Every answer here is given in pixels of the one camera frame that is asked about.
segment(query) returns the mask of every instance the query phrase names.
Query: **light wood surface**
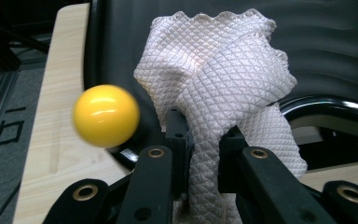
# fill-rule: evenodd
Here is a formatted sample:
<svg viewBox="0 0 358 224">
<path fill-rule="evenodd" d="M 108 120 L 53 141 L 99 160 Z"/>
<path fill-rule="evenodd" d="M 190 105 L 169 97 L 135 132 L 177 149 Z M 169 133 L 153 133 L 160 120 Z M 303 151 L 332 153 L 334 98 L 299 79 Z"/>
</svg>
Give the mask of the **light wood surface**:
<svg viewBox="0 0 358 224">
<path fill-rule="evenodd" d="M 83 142 L 71 123 L 72 106 L 82 92 L 88 10 L 88 4 L 75 5 L 58 14 L 14 223 L 43 222 L 61 193 L 77 180 L 97 178 L 112 184 L 127 173 L 105 150 Z M 358 163 L 309 172 L 301 182 L 321 190 L 326 181 L 339 179 L 358 184 Z"/>
</svg>

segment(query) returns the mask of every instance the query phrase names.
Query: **yellow ball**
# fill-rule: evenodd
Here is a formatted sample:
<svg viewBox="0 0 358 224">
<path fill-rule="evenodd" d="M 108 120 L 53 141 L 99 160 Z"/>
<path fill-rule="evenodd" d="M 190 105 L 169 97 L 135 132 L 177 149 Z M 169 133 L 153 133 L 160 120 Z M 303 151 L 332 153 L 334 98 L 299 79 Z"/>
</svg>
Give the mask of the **yellow ball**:
<svg viewBox="0 0 358 224">
<path fill-rule="evenodd" d="M 73 114 L 80 136 L 97 147 L 116 147 L 132 137 L 140 119 L 132 95 L 114 85 L 100 85 L 83 92 Z"/>
</svg>

